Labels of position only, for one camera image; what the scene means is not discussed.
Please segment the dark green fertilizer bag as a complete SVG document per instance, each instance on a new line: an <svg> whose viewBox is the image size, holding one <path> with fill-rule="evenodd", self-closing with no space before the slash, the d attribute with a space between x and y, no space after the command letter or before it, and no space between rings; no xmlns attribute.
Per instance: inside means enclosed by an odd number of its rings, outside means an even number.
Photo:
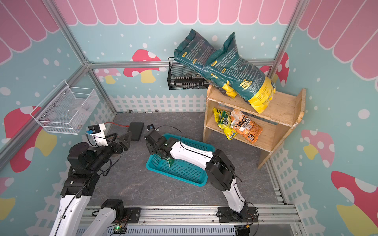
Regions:
<svg viewBox="0 0 378 236"><path fill-rule="evenodd" d="M230 82L205 68L216 49L197 31L191 29L188 36L174 51L174 60L200 74L209 84L223 94L235 98L237 92Z"/></svg>
<svg viewBox="0 0 378 236"><path fill-rule="evenodd" d="M235 33L210 56L203 71L224 90L232 88L259 114L266 110L276 93L275 83L239 55Z"/></svg>

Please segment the small light green bag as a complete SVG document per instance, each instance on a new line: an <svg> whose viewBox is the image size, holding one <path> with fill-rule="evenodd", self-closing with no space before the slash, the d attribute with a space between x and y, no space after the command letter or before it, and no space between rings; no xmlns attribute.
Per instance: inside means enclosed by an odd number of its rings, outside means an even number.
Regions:
<svg viewBox="0 0 378 236"><path fill-rule="evenodd" d="M169 167L172 167L174 162L175 162L175 159L174 158L168 158L166 161L167 161Z"/></svg>

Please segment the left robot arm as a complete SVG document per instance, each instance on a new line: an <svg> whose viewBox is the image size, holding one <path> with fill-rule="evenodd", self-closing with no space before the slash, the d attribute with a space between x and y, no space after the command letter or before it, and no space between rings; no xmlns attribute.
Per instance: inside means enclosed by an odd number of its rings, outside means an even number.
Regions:
<svg viewBox="0 0 378 236"><path fill-rule="evenodd" d="M113 133L100 138L105 141L104 146L80 142L70 149L68 161L71 166L61 191L60 206L50 235L77 234L81 218L98 180L109 174L116 164L111 161L113 156L120 157L130 149L131 137L131 132L122 136Z"/></svg>

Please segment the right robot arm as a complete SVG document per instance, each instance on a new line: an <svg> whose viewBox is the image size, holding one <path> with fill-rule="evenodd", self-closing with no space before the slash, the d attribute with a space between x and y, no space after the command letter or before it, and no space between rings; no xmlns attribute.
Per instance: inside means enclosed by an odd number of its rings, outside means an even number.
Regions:
<svg viewBox="0 0 378 236"><path fill-rule="evenodd" d="M155 129L145 135L150 153L147 168L165 176L196 186L210 183L221 191L228 203L219 208L221 222L246 222L248 204L242 197L238 184L241 179L228 157L211 145L191 141L176 135L161 135Z"/></svg>

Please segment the yellow snack bag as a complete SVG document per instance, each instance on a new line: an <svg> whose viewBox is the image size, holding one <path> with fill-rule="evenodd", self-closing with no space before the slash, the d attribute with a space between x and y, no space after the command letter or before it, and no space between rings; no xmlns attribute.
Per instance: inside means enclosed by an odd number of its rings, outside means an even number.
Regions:
<svg viewBox="0 0 378 236"><path fill-rule="evenodd" d="M232 140L237 135L237 132L231 128L232 120L230 112L214 108L213 113L217 126L224 132L228 140Z"/></svg>

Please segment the orange snack bag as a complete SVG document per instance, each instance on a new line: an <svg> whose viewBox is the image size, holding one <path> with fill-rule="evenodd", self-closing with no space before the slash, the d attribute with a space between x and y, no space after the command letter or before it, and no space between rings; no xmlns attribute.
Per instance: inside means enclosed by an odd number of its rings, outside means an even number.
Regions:
<svg viewBox="0 0 378 236"><path fill-rule="evenodd" d="M252 121L238 109L232 110L231 120L231 128L236 130L237 133L241 134L251 144L254 144L258 140L263 131L260 125Z"/></svg>

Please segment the wooden shelf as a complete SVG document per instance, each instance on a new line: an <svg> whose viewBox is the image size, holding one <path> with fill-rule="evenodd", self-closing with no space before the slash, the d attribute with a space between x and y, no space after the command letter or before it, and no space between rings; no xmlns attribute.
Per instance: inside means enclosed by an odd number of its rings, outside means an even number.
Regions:
<svg viewBox="0 0 378 236"><path fill-rule="evenodd" d="M291 132L301 123L305 114L305 103L305 88L297 96L278 91L268 108L262 114L258 114L240 96L234 99L230 98L210 85L207 89L202 141L206 142L212 131L223 133L223 130L215 123L214 108L229 112L233 109L238 109L263 128L262 134L253 144L242 136L235 138L245 144L261 149L258 163L258 169L260 169Z"/></svg>

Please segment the black box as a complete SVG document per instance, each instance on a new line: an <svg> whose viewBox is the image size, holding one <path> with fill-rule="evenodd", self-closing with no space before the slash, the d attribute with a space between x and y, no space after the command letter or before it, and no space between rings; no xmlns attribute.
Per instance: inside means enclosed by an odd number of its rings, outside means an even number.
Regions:
<svg viewBox="0 0 378 236"><path fill-rule="evenodd" d="M131 122L128 127L128 132L131 132L131 141L139 142L144 128L144 123L142 122Z"/></svg>

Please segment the teal plastic basket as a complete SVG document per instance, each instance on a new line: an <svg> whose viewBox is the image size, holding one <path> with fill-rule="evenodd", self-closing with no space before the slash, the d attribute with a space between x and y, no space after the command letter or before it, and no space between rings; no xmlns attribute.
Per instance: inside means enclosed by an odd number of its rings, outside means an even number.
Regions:
<svg viewBox="0 0 378 236"><path fill-rule="evenodd" d="M169 138L180 139L180 136L166 133L163 135L167 140ZM188 138L181 139L182 144L188 145L202 151L215 152L214 146ZM167 177L183 181L198 187L206 185L208 177L206 171L184 160L175 160L172 166L169 166L166 160L161 159L157 154L150 155L146 164L149 171L165 175Z"/></svg>

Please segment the green circuit board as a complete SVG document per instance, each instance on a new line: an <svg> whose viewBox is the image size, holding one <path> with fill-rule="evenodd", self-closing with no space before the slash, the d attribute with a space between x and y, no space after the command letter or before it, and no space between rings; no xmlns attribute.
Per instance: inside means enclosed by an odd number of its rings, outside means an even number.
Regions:
<svg viewBox="0 0 378 236"><path fill-rule="evenodd" d="M122 234L125 234L127 231L127 227L126 226L115 226L113 228L113 235L114 234L118 234L118 235L122 235Z"/></svg>

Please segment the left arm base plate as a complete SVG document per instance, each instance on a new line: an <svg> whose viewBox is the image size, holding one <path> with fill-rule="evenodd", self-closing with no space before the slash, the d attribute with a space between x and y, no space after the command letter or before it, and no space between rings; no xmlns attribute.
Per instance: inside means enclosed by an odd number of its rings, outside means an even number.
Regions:
<svg viewBox="0 0 378 236"><path fill-rule="evenodd" d="M124 207L117 216L118 224L137 224L141 215L140 207Z"/></svg>

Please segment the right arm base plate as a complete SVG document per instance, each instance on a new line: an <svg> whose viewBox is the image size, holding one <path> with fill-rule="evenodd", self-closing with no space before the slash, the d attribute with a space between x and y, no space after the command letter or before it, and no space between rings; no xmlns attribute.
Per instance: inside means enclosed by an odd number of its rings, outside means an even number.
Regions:
<svg viewBox="0 0 378 236"><path fill-rule="evenodd" d="M258 213L255 207L248 206L241 212L235 212L229 207L218 207L216 216L220 223L257 223L259 222Z"/></svg>

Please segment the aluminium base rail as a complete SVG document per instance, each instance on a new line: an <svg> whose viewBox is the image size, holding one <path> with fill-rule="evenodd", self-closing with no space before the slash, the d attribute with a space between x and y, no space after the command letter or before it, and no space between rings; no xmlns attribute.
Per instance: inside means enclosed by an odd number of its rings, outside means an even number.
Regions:
<svg viewBox="0 0 378 236"><path fill-rule="evenodd" d="M294 205L253 205L258 213L259 222L266 224L299 224L300 216ZM111 200L101 207L89 226L92 235L102 235L107 228L118 224L117 216L124 204L121 200ZM143 206L138 224L178 224L178 225L209 225L221 224L216 213L218 206Z"/></svg>

